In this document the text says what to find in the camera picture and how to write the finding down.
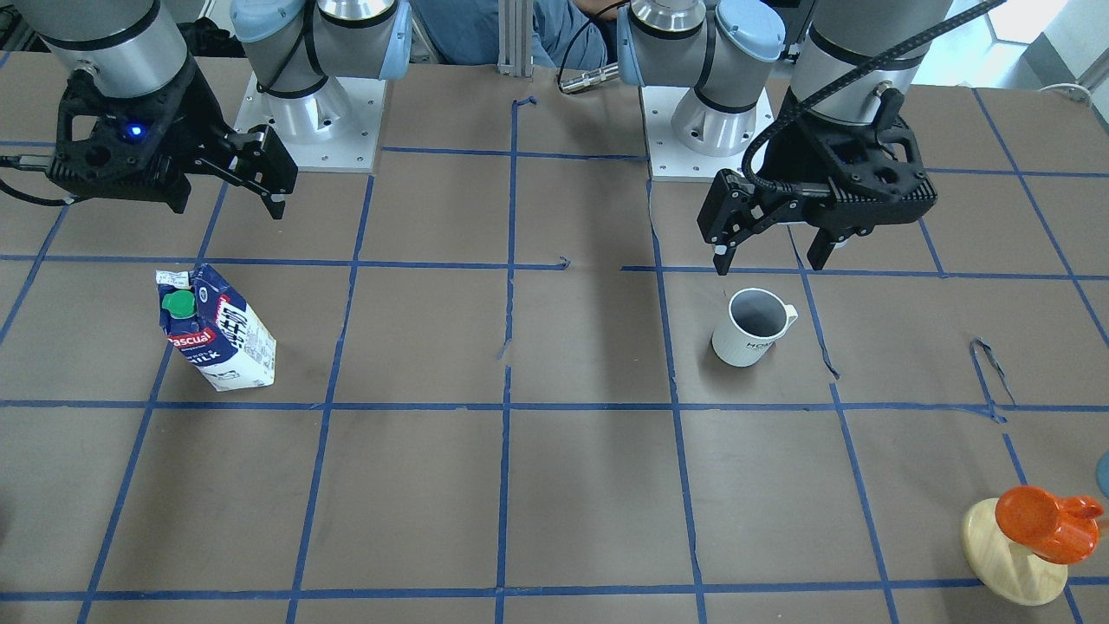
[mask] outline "orange mug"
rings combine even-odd
[[[1001,533],[1044,561],[1070,565],[1093,554],[1096,518],[1105,513],[1092,497],[1059,499],[1032,485],[1014,488],[997,501],[994,516]]]

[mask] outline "blue jeans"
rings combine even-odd
[[[496,64],[498,54],[497,0],[410,0],[427,34],[447,62],[459,65]],[[589,21],[570,0],[535,0],[531,33],[532,60],[558,67],[570,38]],[[567,57],[566,67],[597,69],[608,62],[601,31],[586,28]]]

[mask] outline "white mounting plate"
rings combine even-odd
[[[296,167],[301,171],[329,171],[333,173],[373,173],[377,160],[377,141],[385,113],[384,80],[368,78],[339,78],[339,84],[350,96],[354,123],[345,124],[346,131],[319,143],[294,143],[274,125],[285,143]],[[261,96],[254,74],[246,83],[243,104],[235,117],[235,131],[246,132],[260,123],[269,122],[267,98]]]
[[[712,180],[721,168],[740,171],[743,151],[726,157],[699,154],[678,140],[670,119],[682,101],[686,86],[643,86],[643,125],[647,131],[647,149],[651,154],[651,178],[668,182],[704,182]],[[755,132],[752,139],[774,121],[770,98],[764,89],[755,104]],[[757,170],[762,166],[763,153],[753,162]]]

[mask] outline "mug handle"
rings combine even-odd
[[[797,315],[797,308],[794,307],[794,306],[792,306],[792,305],[790,305],[788,303],[786,303],[785,304],[785,329],[790,329],[790,326],[792,326],[793,323],[797,320],[797,317],[798,317],[798,315]]]
[[[1093,497],[1071,497],[1059,501],[1059,507],[1068,514],[1082,520],[1093,520],[1106,513]]]

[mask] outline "person's hand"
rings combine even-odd
[[[615,2],[617,0],[573,0],[574,6],[581,9],[582,13],[587,16],[596,16],[598,11],[604,9],[609,4]],[[600,17],[602,20],[612,21],[617,19],[617,13],[620,11],[618,9],[610,9],[603,16]]]

